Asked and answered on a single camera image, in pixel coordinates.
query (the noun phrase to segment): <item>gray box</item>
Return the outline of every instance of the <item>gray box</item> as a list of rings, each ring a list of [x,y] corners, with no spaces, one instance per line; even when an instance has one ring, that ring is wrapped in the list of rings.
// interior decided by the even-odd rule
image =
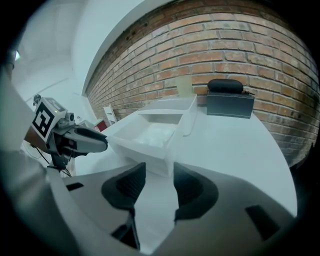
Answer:
[[[249,119],[254,102],[255,97],[246,93],[209,92],[206,96],[206,114]]]

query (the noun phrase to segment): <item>ceiling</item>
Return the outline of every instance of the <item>ceiling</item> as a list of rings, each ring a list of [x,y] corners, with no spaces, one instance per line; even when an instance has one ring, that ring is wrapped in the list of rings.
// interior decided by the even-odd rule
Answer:
[[[28,21],[18,47],[12,79],[18,82],[50,59],[70,55],[79,19],[88,0],[49,0]]]

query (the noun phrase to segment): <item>brick wall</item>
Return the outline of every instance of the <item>brick wall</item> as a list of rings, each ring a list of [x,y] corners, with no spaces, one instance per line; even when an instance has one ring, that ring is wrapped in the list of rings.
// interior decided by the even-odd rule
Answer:
[[[112,105],[118,119],[177,93],[174,77],[191,74],[199,104],[205,84],[236,79],[255,94],[254,113],[289,165],[315,143],[318,70],[306,45],[266,6],[251,1],[167,4],[129,27],[105,53],[86,94],[98,118]]]

